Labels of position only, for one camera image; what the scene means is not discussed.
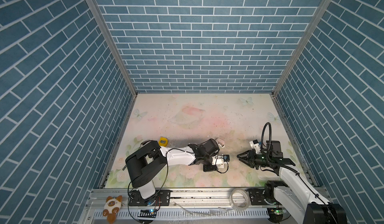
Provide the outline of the pink stapler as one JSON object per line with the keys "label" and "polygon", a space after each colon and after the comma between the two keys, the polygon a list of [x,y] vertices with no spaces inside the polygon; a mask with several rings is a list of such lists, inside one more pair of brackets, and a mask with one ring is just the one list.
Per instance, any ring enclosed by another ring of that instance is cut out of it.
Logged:
{"label": "pink stapler", "polygon": [[217,138],[217,139],[216,139],[216,142],[217,142],[217,144],[218,144],[221,148],[224,148],[224,147],[225,147],[225,141],[224,141],[224,140]]}

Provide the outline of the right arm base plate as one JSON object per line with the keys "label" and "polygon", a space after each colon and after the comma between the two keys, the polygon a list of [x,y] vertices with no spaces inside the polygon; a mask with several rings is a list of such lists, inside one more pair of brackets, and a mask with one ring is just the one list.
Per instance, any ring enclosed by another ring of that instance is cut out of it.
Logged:
{"label": "right arm base plate", "polygon": [[246,189],[250,197],[252,206],[281,206],[271,190],[265,190],[262,188],[249,188]]}

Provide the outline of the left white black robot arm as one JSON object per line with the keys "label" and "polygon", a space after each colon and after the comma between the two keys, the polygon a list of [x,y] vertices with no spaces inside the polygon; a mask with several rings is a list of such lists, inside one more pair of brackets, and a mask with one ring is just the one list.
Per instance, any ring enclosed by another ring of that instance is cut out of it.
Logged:
{"label": "left white black robot arm", "polygon": [[219,152],[220,145],[213,139],[201,144],[188,144],[184,148],[167,148],[151,140],[143,142],[126,158],[123,169],[128,171],[132,187],[147,200],[158,194],[153,179],[164,167],[202,165],[204,172],[218,171],[230,162],[228,155]]}

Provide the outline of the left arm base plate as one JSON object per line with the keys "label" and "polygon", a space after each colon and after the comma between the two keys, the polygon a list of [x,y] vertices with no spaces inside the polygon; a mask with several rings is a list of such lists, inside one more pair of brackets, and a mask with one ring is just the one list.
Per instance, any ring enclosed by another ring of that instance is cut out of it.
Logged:
{"label": "left arm base plate", "polygon": [[143,199],[140,192],[138,190],[132,190],[130,192],[129,197],[129,206],[132,207],[146,207],[146,206],[154,206],[155,204],[158,206],[169,206],[170,198],[171,198],[170,190],[161,190],[157,195],[154,195],[148,199]]}

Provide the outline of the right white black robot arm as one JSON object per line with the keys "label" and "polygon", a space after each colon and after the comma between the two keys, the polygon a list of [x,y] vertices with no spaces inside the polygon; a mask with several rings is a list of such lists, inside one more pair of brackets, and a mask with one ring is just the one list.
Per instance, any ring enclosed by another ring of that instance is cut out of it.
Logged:
{"label": "right white black robot arm", "polygon": [[278,141],[262,143],[252,141],[251,149],[237,155],[248,167],[270,171],[280,179],[267,181],[264,191],[257,196],[256,189],[249,189],[251,204],[264,202],[269,205],[270,222],[283,221],[283,210],[299,224],[346,224],[347,214],[339,204],[333,204],[301,176],[295,163],[284,158]]}

